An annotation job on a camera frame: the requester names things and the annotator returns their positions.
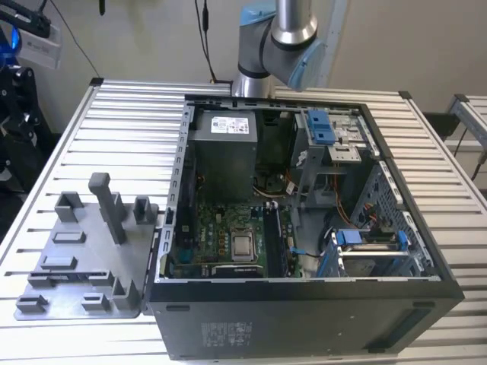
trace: white wall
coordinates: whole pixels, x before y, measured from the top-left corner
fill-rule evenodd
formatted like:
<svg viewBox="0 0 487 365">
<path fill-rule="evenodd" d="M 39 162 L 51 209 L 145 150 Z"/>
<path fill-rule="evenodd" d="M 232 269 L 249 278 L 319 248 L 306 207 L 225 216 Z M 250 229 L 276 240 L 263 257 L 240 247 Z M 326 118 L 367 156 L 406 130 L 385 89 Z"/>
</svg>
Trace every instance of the white wall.
<svg viewBox="0 0 487 365">
<path fill-rule="evenodd" d="M 487 1 L 349 0 L 329 86 L 407 90 L 424 111 L 487 95 Z"/>
<path fill-rule="evenodd" d="M 38 1 L 20 1 L 31 8 Z M 208 0 L 210 56 L 217 78 L 232 79 L 237 70 L 240 8 L 252 0 Z M 144 81 L 208 82 L 193 0 L 55 0 L 70 28 L 100 75 Z M 200 11 L 203 1 L 199 1 Z M 331 0 L 314 2 L 320 26 L 326 29 Z M 62 131 L 94 76 L 50 2 L 45 14 L 62 27 L 62 64 L 34 68 L 40 104 L 56 131 Z"/>
</svg>

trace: power supply label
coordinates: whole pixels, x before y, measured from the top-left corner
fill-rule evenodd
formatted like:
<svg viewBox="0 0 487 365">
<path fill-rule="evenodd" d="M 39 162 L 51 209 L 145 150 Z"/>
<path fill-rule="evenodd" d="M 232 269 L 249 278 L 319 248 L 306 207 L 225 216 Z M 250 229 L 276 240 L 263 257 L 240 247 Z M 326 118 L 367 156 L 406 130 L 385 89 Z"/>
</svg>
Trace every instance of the power supply label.
<svg viewBox="0 0 487 365">
<path fill-rule="evenodd" d="M 232 118 L 229 116 L 214 116 L 212 118 L 212 133 L 228 133 L 229 135 L 248 135 L 249 119 Z"/>
</svg>

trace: metal rack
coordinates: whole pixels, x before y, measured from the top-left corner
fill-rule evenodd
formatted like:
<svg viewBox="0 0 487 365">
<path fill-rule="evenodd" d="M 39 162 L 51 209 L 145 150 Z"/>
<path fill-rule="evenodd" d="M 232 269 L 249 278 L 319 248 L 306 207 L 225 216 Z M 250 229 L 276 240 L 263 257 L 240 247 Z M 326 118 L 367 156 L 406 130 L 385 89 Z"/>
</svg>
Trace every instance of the metal rack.
<svg viewBox="0 0 487 365">
<path fill-rule="evenodd" d="M 457 94 L 450 102 L 448 112 L 457 115 L 482 148 L 487 149 L 487 97 Z"/>
<path fill-rule="evenodd" d="M 29 363 L 97 363 L 116 359 L 169 362 L 154 317 L 18 322 L 15 300 L 35 267 L 62 190 L 94 202 L 88 180 L 108 172 L 113 191 L 126 201 L 137 194 L 165 209 L 184 94 L 228 94 L 220 84 L 104 81 L 88 88 L 33 191 L 0 245 L 0 359 Z M 278 88 L 277 98 L 366 103 L 426 223 L 457 276 L 466 299 L 401 352 L 397 363 L 481 364 L 487 361 L 487 205 L 410 99 L 397 92 Z M 67 338 L 60 342 L 54 338 Z M 322 363 L 326 358 L 275 359 L 267 363 Z M 346 359 L 390 363 L 395 357 Z"/>
</svg>

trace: sticker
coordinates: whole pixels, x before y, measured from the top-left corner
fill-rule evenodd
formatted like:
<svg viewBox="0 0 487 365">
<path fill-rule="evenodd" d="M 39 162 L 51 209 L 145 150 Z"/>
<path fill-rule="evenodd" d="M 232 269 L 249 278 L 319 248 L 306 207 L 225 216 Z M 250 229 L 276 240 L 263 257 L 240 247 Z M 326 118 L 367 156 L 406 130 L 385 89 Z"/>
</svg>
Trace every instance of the sticker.
<svg viewBox="0 0 487 365">
<path fill-rule="evenodd" d="M 252 322 L 206 322 L 201 324 L 207 348 L 250 346 Z"/>
<path fill-rule="evenodd" d="M 212 118 L 211 133 L 228 133 L 229 135 L 248 135 L 248 118 L 231 118 L 229 116 L 214 116 Z"/>
<path fill-rule="evenodd" d="M 290 181 L 289 184 L 288 184 L 288 187 L 286 188 L 286 192 L 289 195 L 291 195 L 293 193 L 293 191 L 294 191 L 295 186 L 296 185 L 292 181 Z"/>
</svg>

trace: orange wire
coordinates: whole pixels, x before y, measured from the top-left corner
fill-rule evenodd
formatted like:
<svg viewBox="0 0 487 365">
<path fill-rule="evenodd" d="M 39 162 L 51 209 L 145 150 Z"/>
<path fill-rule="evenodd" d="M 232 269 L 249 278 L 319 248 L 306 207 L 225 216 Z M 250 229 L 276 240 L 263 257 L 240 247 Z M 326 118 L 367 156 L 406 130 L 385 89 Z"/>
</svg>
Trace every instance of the orange wire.
<svg viewBox="0 0 487 365">
<path fill-rule="evenodd" d="M 336 210 L 338 211 L 338 214 L 340 214 L 340 217 L 347 223 L 349 226 L 356 228 L 356 226 L 349 220 L 349 217 L 345 213 L 345 209 L 342 207 L 342 203 L 339 199 L 339 193 L 338 193 L 338 183 L 336 181 L 336 175 L 334 176 L 335 180 L 335 185 L 333 187 L 333 190 L 335 190 L 335 195 L 336 195 Z"/>
</svg>

